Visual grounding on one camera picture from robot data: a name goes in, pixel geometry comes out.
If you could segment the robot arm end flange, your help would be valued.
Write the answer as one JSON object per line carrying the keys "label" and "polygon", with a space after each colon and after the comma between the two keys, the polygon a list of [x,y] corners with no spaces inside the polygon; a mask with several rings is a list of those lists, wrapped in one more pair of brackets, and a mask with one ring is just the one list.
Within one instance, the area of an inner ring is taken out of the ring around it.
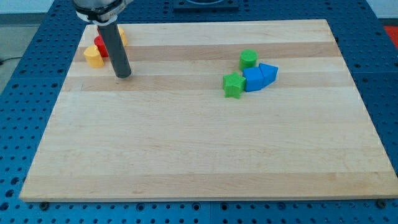
{"label": "robot arm end flange", "polygon": [[134,0],[72,0],[77,16],[86,22],[106,26]]}

